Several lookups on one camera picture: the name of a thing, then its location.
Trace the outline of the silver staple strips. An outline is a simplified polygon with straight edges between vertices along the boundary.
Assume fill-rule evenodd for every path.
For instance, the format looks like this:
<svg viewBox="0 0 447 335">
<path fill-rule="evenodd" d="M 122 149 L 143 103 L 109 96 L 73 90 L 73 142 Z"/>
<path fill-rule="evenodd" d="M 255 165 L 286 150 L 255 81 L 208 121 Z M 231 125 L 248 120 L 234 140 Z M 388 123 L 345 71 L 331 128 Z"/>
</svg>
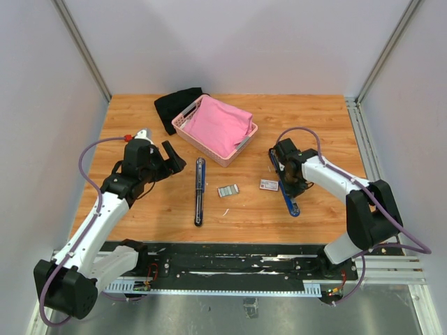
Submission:
<svg viewBox="0 0 447 335">
<path fill-rule="evenodd" d="M 228 186 L 219 187 L 217 189 L 217 192 L 220 198 L 224 198 L 232 195 L 237 195 L 240 192 L 240 190 L 237 184 L 232 184 Z"/>
</svg>

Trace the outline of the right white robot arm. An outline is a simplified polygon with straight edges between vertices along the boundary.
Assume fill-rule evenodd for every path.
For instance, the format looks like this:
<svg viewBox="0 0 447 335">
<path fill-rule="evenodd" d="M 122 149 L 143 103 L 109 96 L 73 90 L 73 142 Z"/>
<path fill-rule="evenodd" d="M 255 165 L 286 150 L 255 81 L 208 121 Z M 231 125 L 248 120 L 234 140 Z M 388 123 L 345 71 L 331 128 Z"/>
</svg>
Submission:
<svg viewBox="0 0 447 335">
<path fill-rule="evenodd" d="M 336 277 L 353 256 L 400 233 L 402 219 L 387 182 L 369 181 L 340 170 L 315 149 L 300 151 L 289 138 L 278 141 L 268 155 L 291 216 L 300 214 L 295 198 L 314 184 L 346 206 L 346 232 L 317 253 L 316 270 L 321 277 Z"/>
</svg>

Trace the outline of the red staple box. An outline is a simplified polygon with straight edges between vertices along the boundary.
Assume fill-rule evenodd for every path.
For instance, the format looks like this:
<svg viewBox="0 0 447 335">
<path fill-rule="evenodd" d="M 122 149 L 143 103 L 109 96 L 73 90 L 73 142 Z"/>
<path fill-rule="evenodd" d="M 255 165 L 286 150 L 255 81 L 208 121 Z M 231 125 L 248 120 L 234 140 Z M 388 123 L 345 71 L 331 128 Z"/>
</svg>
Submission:
<svg viewBox="0 0 447 335">
<path fill-rule="evenodd" d="M 267 191 L 278 191 L 279 182 L 267 179 L 261 179 L 259 188 Z"/>
</svg>

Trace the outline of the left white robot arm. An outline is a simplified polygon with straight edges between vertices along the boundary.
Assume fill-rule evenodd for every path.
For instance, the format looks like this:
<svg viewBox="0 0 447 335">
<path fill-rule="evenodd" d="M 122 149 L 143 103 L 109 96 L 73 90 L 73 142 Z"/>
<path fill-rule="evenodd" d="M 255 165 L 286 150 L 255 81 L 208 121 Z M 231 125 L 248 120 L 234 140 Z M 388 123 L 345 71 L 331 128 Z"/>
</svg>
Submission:
<svg viewBox="0 0 447 335">
<path fill-rule="evenodd" d="M 46 317 L 46 308 L 81 320 L 115 279 L 126 272 L 146 275 L 151 267 L 147 246 L 131 239 L 100 260 L 96 256 L 111 230 L 146 195 L 145 186 L 181 172 L 186 163 L 168 141 L 162 144 L 168 155 L 163 158 L 146 137 L 122 139 L 126 141 L 124 157 L 101 186 L 94 186 L 97 199 L 85 221 L 51 260 L 40 260 L 34 267 L 39 313 L 48 326 L 54 323 Z"/>
</svg>

